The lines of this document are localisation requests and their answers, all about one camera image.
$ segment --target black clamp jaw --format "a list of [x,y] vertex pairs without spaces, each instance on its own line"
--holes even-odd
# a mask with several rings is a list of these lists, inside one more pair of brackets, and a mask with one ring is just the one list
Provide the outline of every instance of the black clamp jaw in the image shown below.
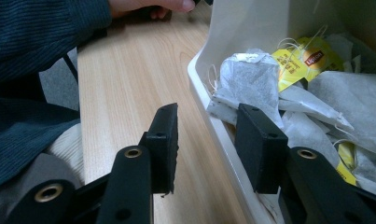
[[153,194],[174,191],[177,104],[161,107],[137,146],[125,147],[112,171],[80,189],[50,180],[31,189],[7,223],[153,223]]
[[287,146],[259,109],[239,106],[234,145],[257,193],[277,194],[285,223],[376,223],[376,196],[348,185],[319,152]]

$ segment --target white plastic bin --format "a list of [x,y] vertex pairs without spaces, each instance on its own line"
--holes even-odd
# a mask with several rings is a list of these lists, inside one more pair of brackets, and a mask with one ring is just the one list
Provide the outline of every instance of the white plastic bin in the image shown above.
[[276,197],[259,199],[253,192],[232,134],[221,120],[206,113],[210,103],[208,71],[215,67],[219,72],[222,62],[233,53],[252,48],[273,53],[284,38],[313,36],[323,25],[328,26],[327,34],[348,31],[376,49],[376,0],[215,0],[208,39],[188,66],[191,91],[251,222],[273,223],[260,200],[276,201]]

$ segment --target yellow tag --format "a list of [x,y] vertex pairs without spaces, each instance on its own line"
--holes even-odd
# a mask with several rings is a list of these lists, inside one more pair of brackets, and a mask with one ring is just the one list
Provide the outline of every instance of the yellow tag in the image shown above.
[[278,91],[283,91],[306,76],[307,66],[295,58],[289,50],[278,49],[273,53],[272,57],[280,65]]
[[337,172],[341,176],[342,179],[344,179],[345,182],[356,186],[356,178],[351,174],[351,172],[347,169],[347,167],[344,166],[342,161],[339,162],[339,165],[336,168]]
[[349,170],[355,169],[355,145],[350,142],[340,143],[338,147],[338,152],[343,163]]
[[313,80],[323,71],[344,71],[342,59],[321,37],[298,39],[299,48],[293,55],[308,67],[305,78]]
[[323,71],[344,71],[342,59],[321,37],[303,37],[298,49],[278,49],[272,57],[280,65],[278,91],[306,78],[313,80]]

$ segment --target tea bag string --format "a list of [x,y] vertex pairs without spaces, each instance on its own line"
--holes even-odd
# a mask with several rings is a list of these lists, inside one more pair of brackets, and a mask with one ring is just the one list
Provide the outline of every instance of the tea bag string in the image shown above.
[[[215,75],[214,84],[212,83],[211,77],[210,77],[210,71],[211,70],[214,71],[213,73]],[[216,68],[215,68],[214,64],[211,64],[211,66],[208,68],[207,77],[208,77],[209,84],[213,88],[213,91],[211,93],[214,93],[215,91],[217,91],[217,88],[218,88],[218,85],[217,85],[217,81],[218,81],[218,79],[217,79],[217,72],[216,72]]]
[[350,143],[351,141],[348,140],[348,139],[339,139],[337,140],[336,142],[333,143],[333,146],[335,148],[335,150],[338,152],[337,154],[339,155],[339,158],[340,158],[340,161],[342,162],[342,164],[345,166],[345,167],[348,167],[348,165],[345,163],[345,161],[342,159],[342,156],[339,154],[339,150],[336,148],[336,145],[337,144],[341,144],[341,143],[345,143],[345,142],[348,142]]
[[337,123],[335,123],[334,127],[335,127],[335,129],[339,130],[340,132],[345,133],[346,135],[348,135],[350,137],[350,141],[356,141],[356,138],[351,133],[348,133],[345,130],[343,130],[342,128],[339,128],[337,126]]
[[316,0],[315,6],[313,7],[313,14],[316,13],[316,10],[318,9],[320,2],[321,2],[321,0]]
[[[281,71],[281,73],[280,73],[280,76],[282,76],[283,74],[284,74],[284,72],[285,72],[285,70],[286,70],[286,66],[290,63],[290,61],[292,60],[292,55],[295,53],[295,50],[298,50],[298,51],[300,51],[300,53],[299,54],[301,54],[301,51],[302,50],[306,50],[309,46],[310,46],[310,44],[313,42],[313,40],[317,37],[317,36],[324,36],[324,33],[325,33],[325,31],[327,30],[327,25],[323,25],[317,32],[316,32],[316,34],[310,39],[310,41],[304,46],[304,48],[303,49],[300,49],[300,47],[299,47],[299,43],[298,43],[298,41],[296,41],[294,38],[290,38],[290,37],[287,37],[287,38],[284,38],[284,39],[282,39],[280,42],[278,42],[278,46],[277,46],[277,49],[279,49],[281,46],[284,46],[284,45],[289,45],[289,46],[291,46],[291,47],[295,47],[293,50],[292,50],[292,52],[290,53],[290,55],[289,55],[289,57],[287,58],[287,60],[286,60],[286,62],[285,62],[285,66],[283,67],[283,70]],[[283,44],[283,42],[285,42],[285,41],[287,41],[287,40],[291,40],[292,42],[294,42],[294,43],[284,43]],[[283,57],[273,57],[275,60],[277,60],[277,59],[281,59],[281,60],[284,60],[284,58]]]

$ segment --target wooden table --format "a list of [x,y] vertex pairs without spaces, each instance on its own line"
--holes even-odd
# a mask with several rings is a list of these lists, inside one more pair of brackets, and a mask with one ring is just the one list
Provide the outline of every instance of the wooden table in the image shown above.
[[177,102],[179,151],[174,194],[154,197],[155,223],[246,223],[230,179],[188,84],[211,8],[164,21],[130,16],[78,50],[87,183],[110,172],[116,153],[137,145],[156,110]]

